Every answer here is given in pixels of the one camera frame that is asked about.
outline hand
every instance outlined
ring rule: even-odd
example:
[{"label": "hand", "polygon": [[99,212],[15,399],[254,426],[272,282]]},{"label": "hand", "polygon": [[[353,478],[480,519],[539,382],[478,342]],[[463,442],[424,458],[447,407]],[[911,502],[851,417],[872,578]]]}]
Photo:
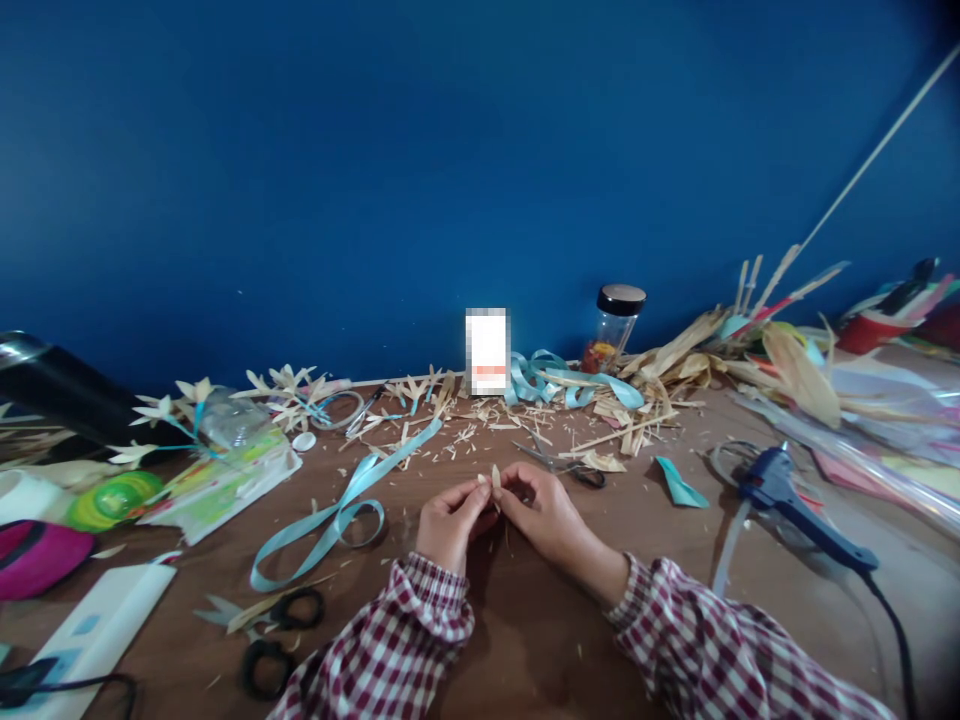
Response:
[{"label": "hand", "polygon": [[592,592],[602,604],[616,607],[627,589],[627,559],[593,534],[573,506],[561,482],[529,463],[518,462],[500,473],[502,490],[493,499],[537,552]]},{"label": "hand", "polygon": [[495,513],[481,515],[490,506],[490,486],[476,480],[446,490],[420,511],[418,553],[444,570],[465,575],[467,545],[497,522]]}]

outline blue wall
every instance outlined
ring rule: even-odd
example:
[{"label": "blue wall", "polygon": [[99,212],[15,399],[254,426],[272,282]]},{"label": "blue wall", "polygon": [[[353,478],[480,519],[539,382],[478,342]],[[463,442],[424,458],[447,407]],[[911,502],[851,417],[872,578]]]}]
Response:
[{"label": "blue wall", "polygon": [[[0,326],[139,389],[462,367],[463,308],[577,356],[766,276],[957,40],[921,0],[8,0]],[[960,62],[788,274],[795,315],[960,268]]]}]

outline person's right hand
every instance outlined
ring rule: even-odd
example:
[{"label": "person's right hand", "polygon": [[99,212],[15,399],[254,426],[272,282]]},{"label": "person's right hand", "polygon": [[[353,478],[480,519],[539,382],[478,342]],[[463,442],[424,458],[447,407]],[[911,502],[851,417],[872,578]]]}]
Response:
[{"label": "person's right hand", "polygon": [[517,462],[500,472],[508,492],[494,500],[537,552],[569,571],[582,546],[593,535],[556,476],[530,463]]},{"label": "person's right hand", "polygon": [[493,499],[537,552],[569,573],[608,608],[627,589],[630,566],[587,527],[563,484],[534,465],[518,462],[500,473]]}]

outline blue glue gun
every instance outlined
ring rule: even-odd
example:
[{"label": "blue glue gun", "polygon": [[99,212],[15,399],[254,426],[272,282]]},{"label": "blue glue gun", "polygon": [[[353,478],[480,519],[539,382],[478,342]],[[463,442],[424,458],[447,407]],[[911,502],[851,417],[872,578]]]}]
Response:
[{"label": "blue glue gun", "polygon": [[792,474],[793,460],[787,452],[787,443],[767,448],[740,483],[740,497],[750,500],[757,510],[778,510],[817,547],[858,575],[876,570],[880,566],[876,555],[854,545],[807,507],[793,489]]}]

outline black thermos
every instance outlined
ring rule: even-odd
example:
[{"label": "black thermos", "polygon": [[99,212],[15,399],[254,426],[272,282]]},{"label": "black thermos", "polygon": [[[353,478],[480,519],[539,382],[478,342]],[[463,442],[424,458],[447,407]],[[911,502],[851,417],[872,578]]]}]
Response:
[{"label": "black thermos", "polygon": [[66,350],[24,332],[0,333],[0,397],[100,445],[183,445],[165,422],[130,426],[144,403]]}]

